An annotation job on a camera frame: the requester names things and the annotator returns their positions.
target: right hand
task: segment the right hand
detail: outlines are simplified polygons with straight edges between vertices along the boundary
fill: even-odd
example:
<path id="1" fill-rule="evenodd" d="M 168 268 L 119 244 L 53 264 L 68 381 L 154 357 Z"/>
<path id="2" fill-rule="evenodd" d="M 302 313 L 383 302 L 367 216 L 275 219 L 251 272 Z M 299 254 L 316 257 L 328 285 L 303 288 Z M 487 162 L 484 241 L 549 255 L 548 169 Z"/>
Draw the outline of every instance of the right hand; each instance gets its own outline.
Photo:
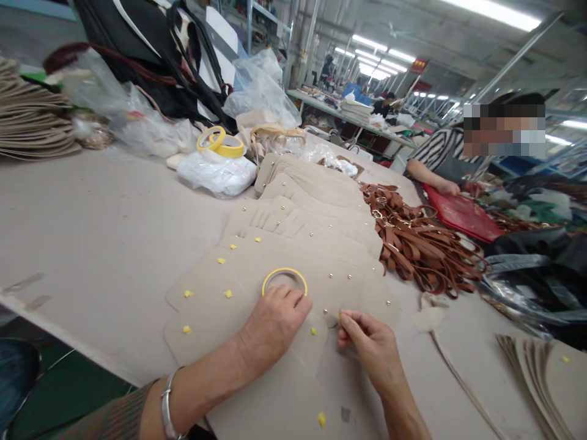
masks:
<path id="1" fill-rule="evenodd" d="M 459 186 L 453 181 L 442 179 L 434 186 L 444 196 L 456 196 L 460 193 Z"/>
<path id="2" fill-rule="evenodd" d="M 286 285 L 271 287 L 237 335 L 246 367 L 260 376 L 286 353 L 308 313 L 312 300 Z"/>
<path id="3" fill-rule="evenodd" d="M 361 364 L 380 396 L 404 380 L 396 336 L 389 326 L 354 310 L 342 310 L 340 324 L 339 347 L 356 347 Z"/>

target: red sign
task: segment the red sign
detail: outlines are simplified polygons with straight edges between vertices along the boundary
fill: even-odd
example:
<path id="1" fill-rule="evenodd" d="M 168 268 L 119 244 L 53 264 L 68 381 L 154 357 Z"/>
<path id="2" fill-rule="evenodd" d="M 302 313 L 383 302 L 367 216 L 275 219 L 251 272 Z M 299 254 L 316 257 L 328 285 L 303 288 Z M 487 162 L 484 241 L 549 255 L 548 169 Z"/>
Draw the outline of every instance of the red sign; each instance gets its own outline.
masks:
<path id="1" fill-rule="evenodd" d="M 424 73 L 424 69 L 428 65 L 428 61 L 424 61 L 421 59 L 416 58 L 414 64 L 410 68 L 410 73 L 415 73 L 416 75 L 422 75 Z"/>

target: stack of beige panels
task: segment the stack of beige panels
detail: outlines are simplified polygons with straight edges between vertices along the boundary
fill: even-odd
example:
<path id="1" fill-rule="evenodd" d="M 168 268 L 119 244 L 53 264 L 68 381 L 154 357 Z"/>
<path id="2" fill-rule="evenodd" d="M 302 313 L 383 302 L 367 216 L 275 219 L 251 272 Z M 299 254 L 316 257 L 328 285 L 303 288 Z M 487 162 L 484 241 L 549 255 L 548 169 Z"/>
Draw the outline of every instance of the stack of beige panels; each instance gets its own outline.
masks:
<path id="1" fill-rule="evenodd" d="M 26 82 L 17 69 L 0 57 L 0 155 L 38 161 L 79 151 L 71 122 L 60 117 L 71 107 L 66 98 Z"/>
<path id="2" fill-rule="evenodd" d="M 382 282 L 382 243 L 360 187 L 338 171 L 270 153 L 255 189 L 260 199 L 239 200 L 217 247 L 169 289 L 168 303 L 178 313 L 164 329 L 165 340 L 179 364 L 196 361 L 240 330 L 270 273 L 293 269 L 305 280 L 312 311 L 277 365 L 208 415 L 215 434 L 378 438 L 364 386 L 342 370 L 349 360 L 336 351 L 341 308 L 361 309 L 389 325 L 399 313 Z M 283 283 L 304 290 L 296 276 L 271 282 Z M 327 373 L 323 381 L 346 373 L 336 387 L 353 397 L 342 401 L 327 392 L 319 370 Z"/>
<path id="3" fill-rule="evenodd" d="M 587 354 L 557 340 L 497 340 L 545 437 L 587 439 Z"/>

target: yellow tape roll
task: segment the yellow tape roll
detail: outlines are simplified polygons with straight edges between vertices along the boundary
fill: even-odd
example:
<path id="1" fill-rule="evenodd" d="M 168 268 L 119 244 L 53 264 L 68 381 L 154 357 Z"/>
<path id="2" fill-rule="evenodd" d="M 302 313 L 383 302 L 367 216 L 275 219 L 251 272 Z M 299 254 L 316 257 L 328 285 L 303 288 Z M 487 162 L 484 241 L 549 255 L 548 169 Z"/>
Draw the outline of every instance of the yellow tape roll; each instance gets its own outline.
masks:
<path id="1" fill-rule="evenodd" d="M 214 134 L 217 134 L 217 136 L 214 139 L 212 139 L 212 136 Z M 224 128 L 222 128 L 219 125 L 210 127 L 209 129 L 205 130 L 198 138 L 198 150 L 201 152 L 204 150 L 211 150 L 215 152 L 216 149 L 220 146 L 220 144 L 222 144 L 225 137 L 226 131 L 224 130 Z M 203 147 L 202 142 L 206 139 L 208 139 L 210 142 L 208 143 L 208 146 Z"/>
<path id="2" fill-rule="evenodd" d="M 211 134 L 210 143 L 216 144 L 219 137 L 219 134 Z M 217 146 L 217 148 L 214 150 L 214 152 L 221 155 L 222 157 L 239 158 L 245 154 L 245 145 L 239 138 L 227 134 L 223 141 L 220 142 L 220 145 Z"/>
<path id="3" fill-rule="evenodd" d="M 302 283 L 304 283 L 304 296 L 308 296 L 308 285 L 306 284 L 306 279 L 297 270 L 290 268 L 275 269 L 273 272 L 267 275 L 265 281 L 263 281 L 263 287 L 261 288 L 261 296 L 265 296 L 265 288 L 267 287 L 267 284 L 271 281 L 271 279 L 281 274 L 293 274 L 296 275 L 299 279 L 301 279 Z"/>

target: workbench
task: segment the workbench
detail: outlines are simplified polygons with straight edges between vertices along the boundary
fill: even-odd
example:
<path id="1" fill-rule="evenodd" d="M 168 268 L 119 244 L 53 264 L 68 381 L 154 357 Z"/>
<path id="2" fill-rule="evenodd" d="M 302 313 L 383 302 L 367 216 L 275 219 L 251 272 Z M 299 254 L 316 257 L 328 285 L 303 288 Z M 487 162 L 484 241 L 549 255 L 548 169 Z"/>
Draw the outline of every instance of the workbench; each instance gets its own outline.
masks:
<path id="1" fill-rule="evenodd" d="M 308 143 L 318 142 L 325 143 L 308 135 Z M 397 185 L 407 204 L 421 204 L 407 178 L 330 146 L 365 168 L 362 180 Z M 0 303 L 137 386 L 177 367 L 163 339 L 163 327 L 176 313 L 165 300 L 167 289 L 219 242 L 231 208 L 255 197 L 249 188 L 236 199 L 218 200 L 181 184 L 163 161 L 88 150 L 41 163 L 2 160 L 0 188 Z M 431 336 L 416 330 L 416 284 L 394 273 L 383 280 L 401 304 L 397 344 L 432 436 L 497 438 Z M 477 293 L 446 303 L 437 333 L 456 368 L 510 438 L 541 438 L 494 337 L 523 332 Z M 328 343 L 336 344 L 336 330 Z M 384 426 L 358 362 L 344 362 L 349 367 L 332 371 L 325 387 L 364 387 L 376 423 Z"/>
<path id="2" fill-rule="evenodd" d="M 412 144 L 410 141 L 406 141 L 404 138 L 402 138 L 394 133 L 389 133 L 388 131 L 381 130 L 380 128 L 377 128 L 374 125 L 366 123 L 363 120 L 354 118 L 354 117 L 349 116 L 347 114 L 343 114 L 340 110 L 332 108 L 331 106 L 323 103 L 322 101 L 320 101 L 320 100 L 318 100 L 318 99 L 316 99 L 316 98 L 314 98 L 314 97 L 312 97 L 312 96 L 308 95 L 307 93 L 304 93 L 300 90 L 288 90 L 287 94 L 290 95 L 292 98 L 299 99 L 301 101 L 300 114 L 303 110 L 304 104 L 307 104 L 309 106 L 317 108 L 318 110 L 326 112 L 332 116 L 340 118 L 343 121 L 346 121 L 346 122 L 349 122 L 353 125 L 356 125 L 357 127 L 359 127 L 359 131 L 355 135 L 355 137 L 357 139 L 359 138 L 359 136 L 361 135 L 363 130 L 367 130 L 367 131 L 370 131 L 371 133 L 375 133 L 377 136 L 381 136 L 383 138 L 389 139 L 390 141 L 397 142 L 397 143 L 403 145 L 404 147 L 408 147 L 408 148 L 410 148 L 411 151 L 416 151 L 418 149 L 418 146 L 415 144 Z"/>

